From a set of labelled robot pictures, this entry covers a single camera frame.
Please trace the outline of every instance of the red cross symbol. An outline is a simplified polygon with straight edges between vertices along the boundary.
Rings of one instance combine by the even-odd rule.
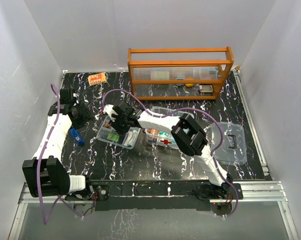
[[[171,144],[171,142],[170,141],[168,141],[167,139],[164,139],[164,140],[160,140],[162,143],[164,143],[165,145],[167,145],[167,144]]]

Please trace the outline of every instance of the orange wooden box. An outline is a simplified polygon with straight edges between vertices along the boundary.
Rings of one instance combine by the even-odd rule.
[[[215,100],[234,63],[231,48],[128,49],[131,92],[139,100]],[[200,93],[198,84],[212,85]]]

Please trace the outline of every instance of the clear plastic container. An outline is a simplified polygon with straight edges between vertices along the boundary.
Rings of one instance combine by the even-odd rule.
[[[132,149],[135,146],[141,129],[138,127],[131,127],[125,135],[119,135],[111,126],[106,127],[110,121],[111,118],[106,116],[97,133],[97,139],[122,148]]]
[[[220,122],[224,134],[221,146],[215,151],[214,156],[220,164],[243,165],[247,162],[245,132],[242,125]],[[211,125],[211,149],[221,140],[221,134],[215,123]]]
[[[153,106],[151,108],[151,111],[157,114],[166,115],[168,113],[175,111],[175,109]],[[189,114],[192,116],[192,118],[194,118],[194,115],[192,113],[186,111],[176,112],[174,113],[173,116],[181,117],[183,114]],[[159,145],[159,146],[168,147],[172,149],[179,149],[173,136],[170,134],[167,134],[165,132],[160,132],[156,129],[150,129],[150,128],[146,128],[145,133],[146,133],[146,141],[149,145]]]

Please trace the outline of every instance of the gray floor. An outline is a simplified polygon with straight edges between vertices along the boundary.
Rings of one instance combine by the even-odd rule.
[[[111,210],[82,221],[59,203],[43,225],[38,203],[29,204],[20,240],[287,240],[277,202],[240,202],[222,220],[192,209]]]

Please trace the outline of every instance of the white backdrop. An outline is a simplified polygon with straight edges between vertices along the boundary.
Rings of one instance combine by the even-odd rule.
[[[24,0],[62,70],[127,68],[128,48],[231,46],[241,65],[275,0]]]
[[[301,0],[277,0],[240,76],[271,175],[301,239]]]
[[[62,71],[23,0],[0,0],[0,240],[7,239]]]

